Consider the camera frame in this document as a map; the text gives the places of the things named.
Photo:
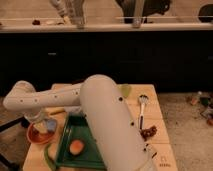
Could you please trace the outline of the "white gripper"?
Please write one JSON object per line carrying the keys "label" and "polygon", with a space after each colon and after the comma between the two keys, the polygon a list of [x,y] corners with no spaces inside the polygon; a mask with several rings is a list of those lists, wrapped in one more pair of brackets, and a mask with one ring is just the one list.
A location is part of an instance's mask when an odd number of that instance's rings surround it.
{"label": "white gripper", "polygon": [[44,109],[35,108],[24,111],[24,117],[33,124],[33,127],[41,134],[47,133],[47,126],[45,119],[47,113]]}

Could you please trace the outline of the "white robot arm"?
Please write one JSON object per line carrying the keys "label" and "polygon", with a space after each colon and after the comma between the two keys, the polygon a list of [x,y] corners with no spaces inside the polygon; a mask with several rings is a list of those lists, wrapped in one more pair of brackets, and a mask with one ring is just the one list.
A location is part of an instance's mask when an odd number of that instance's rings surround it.
{"label": "white robot arm", "polygon": [[41,92],[19,81],[3,105],[9,110],[80,106],[107,171],[157,171],[119,87],[108,76],[97,74],[79,84]]}

